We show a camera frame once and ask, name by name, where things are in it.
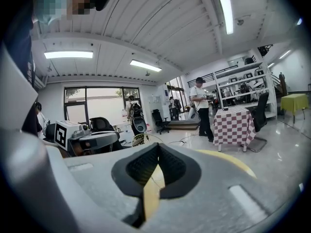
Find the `red and white checkered tablecloth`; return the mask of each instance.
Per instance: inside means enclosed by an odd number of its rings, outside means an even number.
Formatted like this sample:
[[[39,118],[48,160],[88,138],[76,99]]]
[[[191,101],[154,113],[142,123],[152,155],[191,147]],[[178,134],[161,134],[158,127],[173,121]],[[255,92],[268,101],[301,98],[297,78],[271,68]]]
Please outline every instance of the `red and white checkered tablecloth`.
[[[218,110],[214,119],[214,144],[246,145],[254,139],[256,132],[249,110],[235,106],[227,111]]]

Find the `ceiling light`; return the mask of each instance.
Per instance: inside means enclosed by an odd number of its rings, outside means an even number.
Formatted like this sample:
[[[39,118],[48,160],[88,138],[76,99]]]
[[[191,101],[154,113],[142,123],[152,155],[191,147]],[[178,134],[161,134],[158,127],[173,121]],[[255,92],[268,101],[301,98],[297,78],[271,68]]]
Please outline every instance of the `ceiling light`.
[[[299,18],[297,25],[300,25],[302,23],[302,18]]]
[[[233,33],[233,16],[232,16],[231,1],[220,0],[220,3],[223,9],[227,34],[231,34]]]
[[[288,54],[290,52],[290,50],[288,50],[285,54],[283,54],[280,59],[282,59],[286,54]]]
[[[132,66],[137,66],[137,67],[142,67],[142,68],[146,68],[146,69],[149,69],[149,70],[152,70],[152,71],[156,71],[156,72],[159,72],[161,71],[162,69],[160,68],[157,68],[157,67],[153,67],[151,65],[148,65],[148,64],[145,64],[143,62],[140,62],[140,61],[137,61],[137,60],[132,60],[130,65]]]
[[[45,52],[45,57],[47,59],[54,58],[93,58],[92,51],[51,51]]]

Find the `white shelving unit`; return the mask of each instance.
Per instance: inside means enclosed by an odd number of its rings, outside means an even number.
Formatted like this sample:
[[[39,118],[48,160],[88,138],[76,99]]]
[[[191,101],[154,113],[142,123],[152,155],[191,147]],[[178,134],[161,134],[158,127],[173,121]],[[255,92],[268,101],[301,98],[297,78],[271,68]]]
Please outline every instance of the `white shelving unit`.
[[[263,70],[264,74],[255,76],[254,72],[255,72],[255,69],[257,69],[257,68],[261,68]],[[246,71],[251,72],[254,76],[251,78],[243,79],[243,73],[245,73]],[[235,75],[238,79],[240,79],[240,78],[242,78],[242,79],[235,81],[235,82],[231,82],[231,83],[219,84],[220,79],[222,79],[224,81],[223,78],[227,77],[229,80],[229,77],[232,75]],[[276,107],[275,89],[274,89],[274,85],[272,82],[271,74],[270,74],[270,72],[267,68],[267,65],[265,63],[263,63],[263,62],[250,63],[250,64],[244,65],[242,67],[236,67],[236,68],[233,68],[233,69],[221,72],[221,73],[217,73],[217,74],[214,73],[214,77],[215,77],[216,86],[218,89],[218,94],[220,97],[220,102],[221,102],[222,108],[224,107],[224,101],[227,99],[233,99],[233,98],[245,96],[248,94],[255,94],[255,93],[260,93],[260,92],[269,92],[269,99],[267,102],[268,111],[266,111],[265,114],[266,114],[267,118],[276,117],[277,107]],[[250,82],[253,80],[259,80],[259,79],[264,80],[265,88],[250,91],[250,92],[243,93],[243,94],[237,94],[237,95],[230,96],[230,97],[224,97],[224,98],[221,95],[221,92],[220,92],[221,88],[231,87],[231,86],[238,85],[240,83],[246,83],[246,82]],[[257,105],[258,105],[258,102],[251,102],[251,103],[243,103],[243,104],[238,104],[238,105],[229,106],[229,107],[242,106],[244,108],[251,108],[251,107],[256,107]]]

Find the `window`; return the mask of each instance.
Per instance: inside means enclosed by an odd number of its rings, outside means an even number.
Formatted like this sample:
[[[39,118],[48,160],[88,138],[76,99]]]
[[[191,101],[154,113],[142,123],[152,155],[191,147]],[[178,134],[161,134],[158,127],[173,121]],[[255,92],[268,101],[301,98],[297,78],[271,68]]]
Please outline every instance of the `window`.
[[[81,102],[86,100],[85,88],[68,88],[65,90],[65,103]]]
[[[84,104],[67,106],[67,115],[68,120],[71,122],[81,124],[86,123],[86,111]]]
[[[89,119],[104,117],[114,126],[127,123],[122,110],[133,95],[141,106],[138,88],[124,87],[75,87],[65,88],[65,119],[89,125]]]
[[[186,97],[183,89],[183,85],[181,83],[180,77],[172,79],[167,82],[169,88],[169,94],[175,99],[178,99],[181,104],[181,112],[184,112],[184,107],[187,105]]]
[[[124,101],[120,88],[88,88],[86,90],[88,118],[104,117],[111,125],[127,122],[122,117]]]

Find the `shelf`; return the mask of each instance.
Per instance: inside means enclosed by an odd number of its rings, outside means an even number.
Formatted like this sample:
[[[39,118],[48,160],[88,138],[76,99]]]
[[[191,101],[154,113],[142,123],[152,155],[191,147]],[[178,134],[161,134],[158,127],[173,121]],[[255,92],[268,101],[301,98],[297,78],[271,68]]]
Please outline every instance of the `shelf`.
[[[231,85],[235,85],[235,84],[238,84],[238,83],[243,83],[243,82],[247,82],[247,81],[251,81],[251,80],[260,79],[260,78],[263,78],[265,76],[266,76],[266,74],[262,74],[262,75],[259,75],[259,76],[254,76],[252,78],[247,78],[247,79],[235,81],[235,82],[232,82],[232,83],[223,84],[223,85],[220,85],[219,88],[223,88],[223,87],[226,87],[226,86],[231,86]]]
[[[239,72],[244,72],[244,71],[248,71],[251,69],[258,68],[261,64],[262,64],[262,62],[255,62],[255,63],[247,64],[247,65],[244,65],[242,67],[236,67],[236,68],[221,72],[219,74],[215,74],[215,76],[217,79],[223,78],[226,76],[234,75],[234,74],[239,73]]]
[[[248,94],[257,93],[257,92],[261,92],[261,91],[264,91],[264,90],[269,90],[269,89],[268,89],[268,88],[264,88],[264,89],[261,89],[261,90],[255,90],[255,91],[250,91],[250,92],[246,92],[246,93],[241,93],[241,94],[238,94],[238,95],[234,95],[234,96],[222,98],[222,100],[233,99],[233,98],[237,98],[237,97],[242,97],[242,96],[245,96],[245,95],[248,95]]]
[[[237,106],[241,106],[241,107],[244,107],[244,108],[250,108],[250,107],[255,107],[258,105],[258,102],[253,102],[253,103],[242,103],[242,104],[237,104],[237,105],[233,105],[233,106],[228,106],[229,108],[234,108],[234,107],[237,107]]]

